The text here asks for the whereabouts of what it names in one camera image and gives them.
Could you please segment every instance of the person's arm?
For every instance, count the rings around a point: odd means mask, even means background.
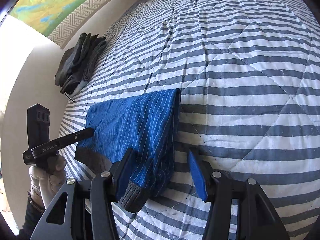
[[[29,175],[31,178],[31,189],[28,192],[28,203],[25,216],[25,223],[22,229],[19,231],[16,239],[18,240],[30,240],[33,231],[36,228],[42,214],[44,213],[45,204],[48,206],[51,199],[43,199],[40,192],[39,181],[48,181],[49,187],[54,193],[57,193],[63,183],[66,181],[66,172],[64,168],[66,166],[66,160],[63,156],[58,155],[56,163],[54,165],[55,171],[52,175],[47,174],[41,168],[31,166],[29,169]]]

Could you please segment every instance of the folded blue shirt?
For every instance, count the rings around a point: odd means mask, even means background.
[[[101,102],[87,113],[85,127],[94,135],[78,143],[76,160],[99,173],[120,161],[127,148],[135,150],[130,183],[119,202],[129,212],[160,195],[173,173],[180,99],[179,89],[161,90]]]

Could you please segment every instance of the bracelet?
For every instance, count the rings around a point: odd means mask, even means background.
[[[34,200],[31,197],[30,190],[28,191],[28,201],[40,213],[43,213],[45,211],[44,208],[40,207],[36,202],[34,202]]]

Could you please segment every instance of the gloved hand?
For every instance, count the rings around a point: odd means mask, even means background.
[[[48,174],[45,170],[31,166],[29,175],[31,178],[30,195],[33,201],[42,208],[47,208],[55,194],[59,191],[66,181],[66,172],[64,170],[67,161],[61,155],[50,157],[48,162],[55,162],[49,166],[55,167],[53,174]]]

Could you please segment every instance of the dark sleeve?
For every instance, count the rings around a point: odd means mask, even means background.
[[[30,239],[33,233],[33,230],[35,230],[35,227],[39,222],[43,212],[44,212],[44,209],[39,207],[36,203],[33,202],[29,193],[25,222],[24,222],[24,225],[22,226],[22,229],[20,229],[19,231],[19,235],[17,235],[18,240]]]

